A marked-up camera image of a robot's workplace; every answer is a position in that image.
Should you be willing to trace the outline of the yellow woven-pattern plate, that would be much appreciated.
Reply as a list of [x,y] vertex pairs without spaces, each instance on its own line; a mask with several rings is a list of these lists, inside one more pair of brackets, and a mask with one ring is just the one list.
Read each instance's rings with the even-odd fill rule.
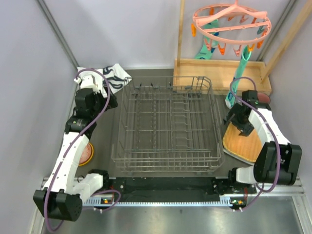
[[240,131],[230,123],[223,136],[223,148],[250,162],[256,162],[262,149],[261,140],[253,130],[249,136],[240,136]]

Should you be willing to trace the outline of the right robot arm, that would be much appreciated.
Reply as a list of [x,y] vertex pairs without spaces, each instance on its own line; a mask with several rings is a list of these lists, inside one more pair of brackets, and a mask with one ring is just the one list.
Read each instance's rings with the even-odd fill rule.
[[246,184],[295,183],[302,149],[291,144],[278,128],[267,102],[256,90],[242,93],[243,104],[236,103],[224,118],[228,124],[223,137],[225,152],[250,163],[249,167],[229,171],[228,188],[239,193]]

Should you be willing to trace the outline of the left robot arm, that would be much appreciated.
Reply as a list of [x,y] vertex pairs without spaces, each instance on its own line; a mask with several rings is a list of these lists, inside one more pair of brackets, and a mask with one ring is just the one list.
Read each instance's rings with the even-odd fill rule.
[[73,113],[65,124],[62,147],[54,169],[40,190],[35,190],[33,201],[44,218],[76,221],[83,203],[98,191],[109,191],[108,173],[92,169],[82,182],[74,185],[83,150],[88,145],[97,125],[96,121],[108,109],[117,107],[112,90],[105,87],[95,92],[82,88],[76,92]]

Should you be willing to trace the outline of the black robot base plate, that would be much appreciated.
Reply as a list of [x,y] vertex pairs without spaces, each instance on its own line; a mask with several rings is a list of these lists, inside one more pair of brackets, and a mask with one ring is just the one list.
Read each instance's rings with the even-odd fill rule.
[[234,186],[227,178],[215,177],[117,177],[104,178],[101,191],[115,189],[120,202],[206,202],[221,195],[254,195],[251,185]]

